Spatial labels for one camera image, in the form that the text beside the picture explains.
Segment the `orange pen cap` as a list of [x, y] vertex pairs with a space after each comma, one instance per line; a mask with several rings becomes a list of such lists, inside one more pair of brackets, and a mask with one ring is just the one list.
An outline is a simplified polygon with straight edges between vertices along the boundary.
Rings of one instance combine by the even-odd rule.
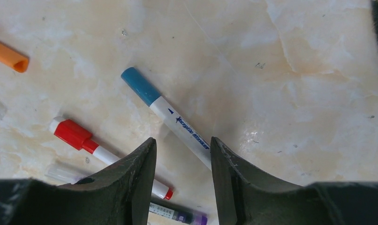
[[29, 58], [0, 42], [0, 62], [16, 72], [26, 72]]

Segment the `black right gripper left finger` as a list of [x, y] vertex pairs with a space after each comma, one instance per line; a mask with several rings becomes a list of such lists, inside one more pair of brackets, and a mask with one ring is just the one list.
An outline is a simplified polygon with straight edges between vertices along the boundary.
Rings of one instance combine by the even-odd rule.
[[145, 225], [157, 144], [132, 153], [76, 184], [0, 180], [0, 225]]

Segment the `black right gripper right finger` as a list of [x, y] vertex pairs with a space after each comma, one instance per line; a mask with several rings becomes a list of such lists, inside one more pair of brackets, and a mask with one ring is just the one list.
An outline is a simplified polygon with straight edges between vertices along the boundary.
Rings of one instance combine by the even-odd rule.
[[212, 177], [221, 225], [378, 225], [378, 182], [277, 178], [211, 139]]

